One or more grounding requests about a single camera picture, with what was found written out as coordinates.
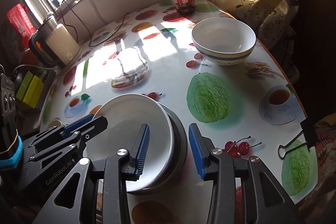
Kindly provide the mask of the white shallow dish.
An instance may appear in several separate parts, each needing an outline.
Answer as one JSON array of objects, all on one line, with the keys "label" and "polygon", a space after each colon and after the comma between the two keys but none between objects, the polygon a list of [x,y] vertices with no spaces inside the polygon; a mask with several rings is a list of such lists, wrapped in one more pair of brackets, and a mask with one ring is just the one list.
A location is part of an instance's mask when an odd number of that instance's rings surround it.
[{"label": "white shallow dish", "polygon": [[124,94],[104,104],[95,116],[104,116],[108,127],[86,142],[83,152],[91,160],[105,159],[125,148],[128,141],[137,137],[142,124],[150,129],[143,173],[137,181],[128,181],[128,193],[140,194],[152,187],[163,176],[173,157],[173,127],[167,112],[155,100],[140,94]]}]

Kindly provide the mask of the stainless steel bowl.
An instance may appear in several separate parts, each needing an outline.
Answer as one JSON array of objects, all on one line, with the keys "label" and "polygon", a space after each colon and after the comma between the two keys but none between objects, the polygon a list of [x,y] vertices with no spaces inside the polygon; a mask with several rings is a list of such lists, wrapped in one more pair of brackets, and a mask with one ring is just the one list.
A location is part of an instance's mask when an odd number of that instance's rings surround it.
[{"label": "stainless steel bowl", "polygon": [[162,103],[159,104],[163,107],[169,116],[173,128],[174,145],[172,157],[169,161],[167,170],[165,170],[165,172],[159,176],[159,178],[155,180],[155,182],[153,182],[150,186],[139,190],[137,192],[138,195],[150,195],[158,193],[161,190],[173,185],[173,183],[175,183],[179,178],[179,174],[183,169],[187,158],[187,136],[181,120],[169,107]]}]

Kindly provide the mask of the white bowl with blue stripe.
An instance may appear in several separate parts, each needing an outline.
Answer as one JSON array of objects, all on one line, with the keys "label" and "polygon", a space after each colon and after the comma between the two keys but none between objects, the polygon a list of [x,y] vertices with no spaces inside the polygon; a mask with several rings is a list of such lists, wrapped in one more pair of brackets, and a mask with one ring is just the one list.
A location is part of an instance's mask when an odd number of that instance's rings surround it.
[{"label": "white bowl with blue stripe", "polygon": [[201,55],[221,66],[244,61],[254,50],[257,39],[247,24],[232,18],[208,18],[191,32],[193,44]]}]

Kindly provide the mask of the black white patterned tray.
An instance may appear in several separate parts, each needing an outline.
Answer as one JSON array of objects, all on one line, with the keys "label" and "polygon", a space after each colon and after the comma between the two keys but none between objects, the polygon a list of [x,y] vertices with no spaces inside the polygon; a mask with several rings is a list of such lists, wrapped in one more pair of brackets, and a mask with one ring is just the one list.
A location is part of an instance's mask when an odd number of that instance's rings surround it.
[{"label": "black white patterned tray", "polygon": [[42,110],[44,102],[47,98],[47,95],[49,93],[49,90],[51,88],[51,85],[54,81],[56,77],[56,72],[55,71],[48,71],[43,79],[43,87],[42,87],[42,91],[39,95],[38,101],[37,101],[37,105],[36,105],[36,109],[37,110]]}]

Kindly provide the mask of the lime yellow box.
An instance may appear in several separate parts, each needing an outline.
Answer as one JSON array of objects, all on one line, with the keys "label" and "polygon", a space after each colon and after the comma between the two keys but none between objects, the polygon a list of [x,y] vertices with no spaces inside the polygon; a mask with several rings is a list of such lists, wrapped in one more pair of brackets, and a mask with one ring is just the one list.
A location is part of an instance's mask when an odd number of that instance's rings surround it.
[{"label": "lime yellow box", "polygon": [[41,79],[37,76],[34,76],[23,98],[23,104],[26,108],[36,108],[43,87],[44,83],[41,81]]}]

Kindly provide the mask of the dark green box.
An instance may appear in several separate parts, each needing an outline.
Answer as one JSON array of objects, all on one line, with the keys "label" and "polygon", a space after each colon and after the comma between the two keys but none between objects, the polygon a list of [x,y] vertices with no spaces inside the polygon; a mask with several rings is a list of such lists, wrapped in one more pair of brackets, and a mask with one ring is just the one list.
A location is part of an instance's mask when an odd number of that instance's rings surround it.
[{"label": "dark green box", "polygon": [[23,101],[23,98],[25,97],[25,94],[30,86],[31,81],[33,80],[34,75],[28,71],[25,75],[25,78],[23,79],[21,85],[19,86],[19,89],[17,91],[16,98],[20,101]]}]

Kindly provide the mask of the grey oval device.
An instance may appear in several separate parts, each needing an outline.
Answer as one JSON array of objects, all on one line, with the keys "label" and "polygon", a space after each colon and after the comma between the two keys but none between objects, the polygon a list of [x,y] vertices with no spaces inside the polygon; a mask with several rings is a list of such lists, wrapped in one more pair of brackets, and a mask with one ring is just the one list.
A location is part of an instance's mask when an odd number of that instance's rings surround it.
[{"label": "grey oval device", "polygon": [[17,91],[20,88],[22,81],[23,81],[23,76],[21,73],[18,73],[14,81],[15,91]]}]

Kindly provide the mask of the white electric kettle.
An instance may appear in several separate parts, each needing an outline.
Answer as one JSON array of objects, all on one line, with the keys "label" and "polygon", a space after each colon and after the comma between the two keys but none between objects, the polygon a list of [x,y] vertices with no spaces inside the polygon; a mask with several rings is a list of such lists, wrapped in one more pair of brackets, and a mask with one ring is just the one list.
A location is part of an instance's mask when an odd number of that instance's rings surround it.
[{"label": "white electric kettle", "polygon": [[31,35],[29,48],[44,66],[61,70],[72,65],[82,52],[76,40],[53,14],[47,16]]}]

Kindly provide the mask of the red paper package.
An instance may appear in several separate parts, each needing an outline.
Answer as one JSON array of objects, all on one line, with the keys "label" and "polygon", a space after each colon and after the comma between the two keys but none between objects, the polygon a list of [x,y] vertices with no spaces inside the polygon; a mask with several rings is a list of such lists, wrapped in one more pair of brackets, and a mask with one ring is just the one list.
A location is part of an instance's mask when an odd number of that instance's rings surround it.
[{"label": "red paper package", "polygon": [[24,47],[28,49],[30,37],[35,33],[36,29],[29,19],[27,12],[19,3],[10,9],[6,15],[13,28],[19,34]]}]

